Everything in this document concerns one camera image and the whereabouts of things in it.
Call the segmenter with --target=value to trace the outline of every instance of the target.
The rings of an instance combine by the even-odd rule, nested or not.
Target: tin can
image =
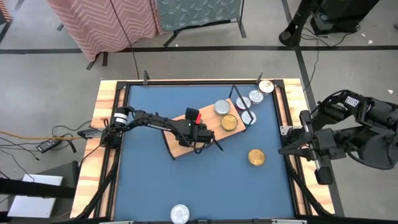
[[[238,119],[235,116],[228,114],[221,119],[221,127],[224,131],[234,131],[238,126]]]
[[[264,161],[266,160],[266,156],[259,149],[251,150],[249,152],[248,158],[249,158],[249,162],[251,164],[253,164],[254,166],[261,166],[264,164]]]
[[[259,90],[253,90],[249,93],[249,99],[252,101],[254,105],[258,105],[264,99],[264,95]]]
[[[189,219],[189,209],[182,204],[176,205],[170,212],[170,218],[174,224],[186,224]]]
[[[220,116],[227,115],[230,109],[231,105],[226,100],[218,100],[214,104],[214,112]]]
[[[244,100],[246,106],[248,106],[248,108],[251,107],[251,100],[245,96],[242,96],[242,99]],[[238,97],[238,99],[236,99],[236,109],[240,110],[240,111],[244,111],[246,110],[246,108],[243,105],[243,102],[241,100],[240,97]]]
[[[251,124],[254,124],[257,121],[257,117],[256,114],[253,113],[253,111],[250,111],[251,115],[253,116],[253,121],[251,122]],[[249,124],[251,121],[251,117],[248,111],[243,111],[242,115],[242,121],[244,124]]]
[[[259,83],[259,90],[263,92],[264,96],[274,91],[275,85],[269,80],[263,80]]]

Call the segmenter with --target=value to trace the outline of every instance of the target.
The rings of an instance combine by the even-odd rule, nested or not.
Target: red component
[[[201,119],[201,114],[198,114],[198,117],[197,117],[197,124],[200,124],[200,119]]]

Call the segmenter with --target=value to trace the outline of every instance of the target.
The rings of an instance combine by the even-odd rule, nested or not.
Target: wooden table frame
[[[255,79],[233,79],[233,80],[148,80],[147,84],[151,85],[242,85],[254,84]],[[118,106],[126,105],[128,102],[128,91],[123,88],[126,82],[132,85],[143,85],[143,80],[111,80],[102,81],[99,86],[98,97],[95,104],[93,120],[91,125],[95,128],[103,128],[103,120],[110,119],[113,109]],[[279,123],[283,126],[300,126],[299,113],[307,110],[301,82],[299,79],[275,79],[274,83],[278,86],[272,94],[276,105],[276,112],[279,116]],[[99,144],[99,138],[90,139],[87,142],[85,156],[90,153]],[[115,151],[113,149],[106,150],[103,147],[98,148],[94,153],[87,157],[81,167],[78,186],[76,188],[75,199],[73,201],[71,217],[77,216],[85,206],[90,202],[93,195],[98,189],[100,179],[109,172],[114,161]],[[331,194],[327,185],[318,185],[314,170],[315,163],[307,162],[305,159],[290,156],[293,167],[297,171],[305,185],[322,204],[322,206],[330,213],[334,213]],[[299,189],[298,185],[289,178],[292,201],[294,205],[295,215],[311,215],[315,211],[308,203],[307,199]],[[116,180],[108,186],[102,196],[100,207],[93,212],[91,216],[95,217],[111,217],[113,218],[113,205],[116,200]]]

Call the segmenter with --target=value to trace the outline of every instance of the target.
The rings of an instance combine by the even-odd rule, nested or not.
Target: concrete floor
[[[294,14],[300,1],[288,0]],[[7,0],[13,9],[17,0]],[[398,2],[380,0],[361,23],[361,30],[342,45],[398,45]],[[248,37],[242,39],[236,24],[208,27],[180,34],[172,45],[281,45],[277,35],[287,22],[281,0],[250,0],[244,9]],[[74,49],[67,30],[58,32],[57,16],[44,0],[25,1],[18,10],[0,49]],[[331,35],[330,43],[341,34]],[[142,39],[135,47],[160,47],[170,34]],[[316,45],[302,41],[301,45]],[[305,51],[307,71],[312,72],[317,52]],[[269,78],[301,78],[293,51],[161,52],[136,53],[139,71],[157,78],[256,78],[261,72]],[[350,89],[384,101],[398,103],[397,50],[322,51],[312,81],[316,100],[332,92]],[[136,68],[130,53],[109,54],[108,66],[96,62],[90,71],[83,54],[0,54],[1,130],[24,136],[49,136],[51,127],[64,124],[77,127],[90,120],[101,80],[135,79]],[[353,126],[349,120],[337,128]],[[76,141],[78,152],[70,149],[37,154],[40,161],[24,151],[7,150],[29,173],[34,174],[73,160],[81,160],[85,142]],[[347,217],[398,220],[398,170],[379,171],[351,159],[333,161],[336,182]],[[0,152],[0,170],[13,179],[24,172]],[[0,210],[7,208],[6,203]]]

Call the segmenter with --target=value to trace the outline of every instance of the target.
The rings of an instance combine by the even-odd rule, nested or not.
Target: blue table surface
[[[129,105],[174,118],[187,107],[200,109],[227,99],[231,86],[132,86]],[[238,86],[248,96],[256,86]],[[232,100],[238,97],[236,92]],[[272,96],[251,110],[257,122],[245,133],[220,141],[201,154],[172,160],[157,129],[139,127],[124,134],[114,220],[170,221],[182,203],[194,219],[292,218],[290,189]],[[263,166],[248,161],[251,149],[266,155]]]

